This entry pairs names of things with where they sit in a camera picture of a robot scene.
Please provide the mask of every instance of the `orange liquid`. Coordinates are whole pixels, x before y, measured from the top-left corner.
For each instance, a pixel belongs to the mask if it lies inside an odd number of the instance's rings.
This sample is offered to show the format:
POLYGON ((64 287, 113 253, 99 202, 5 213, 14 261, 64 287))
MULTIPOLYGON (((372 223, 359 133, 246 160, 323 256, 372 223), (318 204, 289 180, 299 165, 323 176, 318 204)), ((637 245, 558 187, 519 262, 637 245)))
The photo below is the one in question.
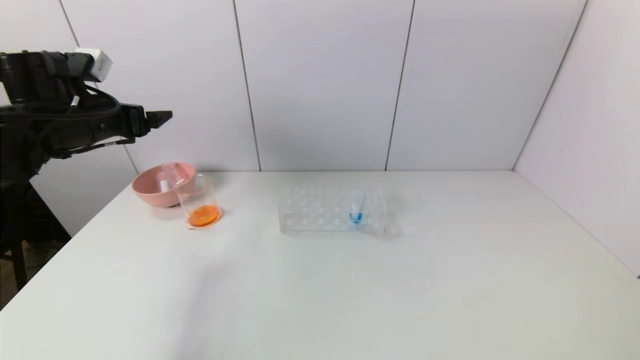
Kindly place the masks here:
POLYGON ((220 218, 220 209, 217 206, 200 206, 189 214, 189 224, 195 227, 211 225, 220 218))

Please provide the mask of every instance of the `glass beaker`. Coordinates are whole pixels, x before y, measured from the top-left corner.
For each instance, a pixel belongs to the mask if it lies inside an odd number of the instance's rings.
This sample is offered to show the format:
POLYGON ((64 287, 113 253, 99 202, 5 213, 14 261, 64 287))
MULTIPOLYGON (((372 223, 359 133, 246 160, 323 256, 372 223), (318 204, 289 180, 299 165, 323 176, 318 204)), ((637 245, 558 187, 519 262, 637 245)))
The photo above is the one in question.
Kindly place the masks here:
POLYGON ((208 176, 195 174, 191 180, 174 191, 191 226, 204 227, 220 218, 222 210, 216 202, 213 185, 208 176))

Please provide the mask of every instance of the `white wall panel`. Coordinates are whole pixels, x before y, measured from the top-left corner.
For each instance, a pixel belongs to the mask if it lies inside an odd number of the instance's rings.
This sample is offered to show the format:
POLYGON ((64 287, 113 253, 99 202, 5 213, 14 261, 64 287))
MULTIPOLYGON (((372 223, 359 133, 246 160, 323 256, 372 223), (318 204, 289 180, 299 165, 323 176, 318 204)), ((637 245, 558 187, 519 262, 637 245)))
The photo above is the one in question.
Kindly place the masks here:
POLYGON ((589 0, 515 170, 640 275, 640 2, 589 0))
POLYGON ((413 1, 242 0, 263 170, 383 170, 413 1))
POLYGON ((188 161, 200 170, 258 170, 231 0, 64 0, 83 47, 113 60, 100 86, 173 119, 127 146, 138 170, 188 161))
POLYGON ((416 0, 389 170, 511 169, 585 0, 416 0))
MULTIPOLYGON (((76 43, 57 1, 2 0, 0 51, 73 51, 76 43)), ((0 86, 0 106, 9 105, 0 86)), ((75 235, 136 176, 121 145, 51 160, 31 183, 60 223, 75 235)))

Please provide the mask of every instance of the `black cable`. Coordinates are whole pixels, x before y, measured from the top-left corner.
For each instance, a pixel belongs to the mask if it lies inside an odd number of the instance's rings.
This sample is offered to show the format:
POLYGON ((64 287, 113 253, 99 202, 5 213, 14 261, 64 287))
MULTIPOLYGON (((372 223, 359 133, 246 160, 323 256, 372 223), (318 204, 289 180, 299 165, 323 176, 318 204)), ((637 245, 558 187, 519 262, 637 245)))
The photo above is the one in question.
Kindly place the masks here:
POLYGON ((102 117, 108 117, 111 115, 115 115, 116 113, 118 113, 120 111, 120 102, 118 102, 118 100, 116 100, 116 98, 114 98, 113 96, 107 94, 106 92, 103 92, 102 90, 98 90, 94 87, 91 87, 89 85, 86 86, 88 89, 90 89, 93 92, 96 92, 98 94, 104 95, 107 98, 109 98, 114 106, 113 108, 111 108, 110 110, 107 111, 98 111, 95 113, 79 113, 79 114, 73 114, 73 113, 69 113, 69 114, 55 114, 57 115, 56 121, 54 121, 53 123, 51 123, 49 126, 45 127, 42 132, 40 134, 38 134, 38 141, 42 141, 45 136, 47 136, 51 131, 55 130, 57 127, 60 126, 60 124, 64 123, 64 122, 68 122, 69 120, 90 120, 90 119, 96 119, 96 118, 102 118, 102 117))
POLYGON ((74 119, 93 119, 97 117, 107 117, 112 116, 120 111, 120 102, 116 100, 113 96, 103 92, 102 90, 98 90, 89 85, 86 86, 91 91, 101 94, 107 97, 113 103, 113 107, 109 110, 104 111, 96 111, 93 113, 77 113, 77 114, 47 114, 47 113, 23 113, 23 112, 6 112, 0 113, 1 116, 12 118, 12 117, 28 117, 30 119, 35 120, 74 120, 74 119))

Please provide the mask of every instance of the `floor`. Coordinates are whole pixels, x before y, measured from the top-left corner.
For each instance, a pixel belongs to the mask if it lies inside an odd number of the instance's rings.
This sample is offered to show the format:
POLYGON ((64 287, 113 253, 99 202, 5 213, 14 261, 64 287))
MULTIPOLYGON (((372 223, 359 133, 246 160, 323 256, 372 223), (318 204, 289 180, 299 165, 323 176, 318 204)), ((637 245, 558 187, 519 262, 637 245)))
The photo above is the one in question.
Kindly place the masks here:
MULTIPOLYGON (((26 241, 22 242, 22 248, 26 256, 25 262, 27 263, 28 280, 31 280, 57 252, 57 249, 52 248, 46 257, 35 259, 33 258, 35 255, 29 251, 29 245, 26 241)), ((18 288, 15 285, 15 277, 13 276, 13 263, 0 259, 0 309, 4 308, 17 293, 18 288)))

